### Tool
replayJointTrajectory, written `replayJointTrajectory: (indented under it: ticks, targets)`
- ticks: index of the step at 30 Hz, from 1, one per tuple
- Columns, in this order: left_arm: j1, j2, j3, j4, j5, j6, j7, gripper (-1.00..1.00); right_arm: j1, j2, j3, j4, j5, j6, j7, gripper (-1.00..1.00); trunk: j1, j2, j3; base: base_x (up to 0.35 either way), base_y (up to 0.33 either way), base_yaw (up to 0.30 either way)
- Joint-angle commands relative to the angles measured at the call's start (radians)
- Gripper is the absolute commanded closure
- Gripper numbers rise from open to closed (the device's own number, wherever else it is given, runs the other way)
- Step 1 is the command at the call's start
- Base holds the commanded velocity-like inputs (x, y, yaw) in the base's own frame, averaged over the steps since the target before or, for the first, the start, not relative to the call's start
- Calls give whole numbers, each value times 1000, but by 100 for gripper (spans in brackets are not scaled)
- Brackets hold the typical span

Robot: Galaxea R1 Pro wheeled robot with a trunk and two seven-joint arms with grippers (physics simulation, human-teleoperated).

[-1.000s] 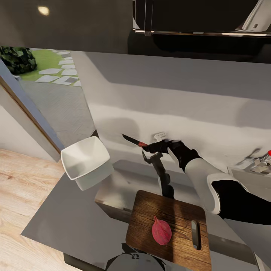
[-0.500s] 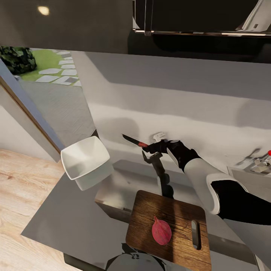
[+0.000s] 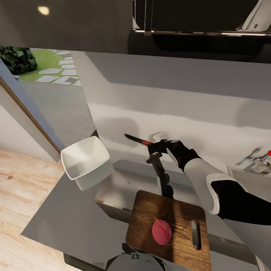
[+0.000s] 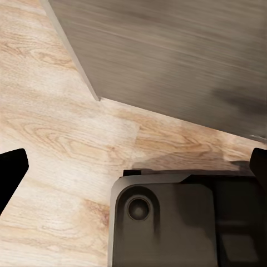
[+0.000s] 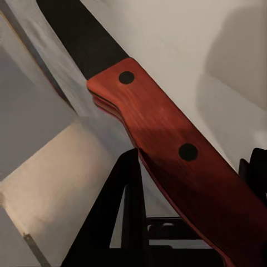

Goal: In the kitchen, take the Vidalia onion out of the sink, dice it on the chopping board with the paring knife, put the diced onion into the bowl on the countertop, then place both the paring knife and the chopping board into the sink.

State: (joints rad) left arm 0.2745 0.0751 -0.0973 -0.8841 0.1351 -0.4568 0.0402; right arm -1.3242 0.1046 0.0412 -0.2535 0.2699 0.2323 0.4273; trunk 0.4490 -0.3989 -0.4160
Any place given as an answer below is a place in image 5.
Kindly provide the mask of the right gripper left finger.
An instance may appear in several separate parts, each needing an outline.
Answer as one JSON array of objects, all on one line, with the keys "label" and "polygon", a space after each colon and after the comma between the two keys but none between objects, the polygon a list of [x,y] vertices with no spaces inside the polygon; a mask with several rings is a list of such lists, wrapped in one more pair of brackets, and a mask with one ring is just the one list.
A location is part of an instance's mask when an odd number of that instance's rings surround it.
[{"label": "right gripper left finger", "polygon": [[[110,248],[122,194],[129,182],[129,246]],[[61,267],[145,267],[138,148],[118,158]]]}]

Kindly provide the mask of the parer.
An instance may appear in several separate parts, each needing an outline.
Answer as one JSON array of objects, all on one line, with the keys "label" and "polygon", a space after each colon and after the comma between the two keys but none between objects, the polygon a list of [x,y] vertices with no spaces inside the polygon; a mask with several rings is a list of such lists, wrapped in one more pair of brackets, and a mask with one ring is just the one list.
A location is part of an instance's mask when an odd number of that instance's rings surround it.
[{"label": "parer", "polygon": [[36,1],[179,210],[234,267],[267,267],[267,206],[80,0]]}]

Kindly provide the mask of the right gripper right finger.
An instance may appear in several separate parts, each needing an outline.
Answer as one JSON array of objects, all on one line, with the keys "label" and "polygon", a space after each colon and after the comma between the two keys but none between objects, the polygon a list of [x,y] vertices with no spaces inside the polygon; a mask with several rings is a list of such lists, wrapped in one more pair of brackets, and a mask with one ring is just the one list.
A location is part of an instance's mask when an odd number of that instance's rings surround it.
[{"label": "right gripper right finger", "polygon": [[249,168],[267,193],[267,150],[254,148]]}]

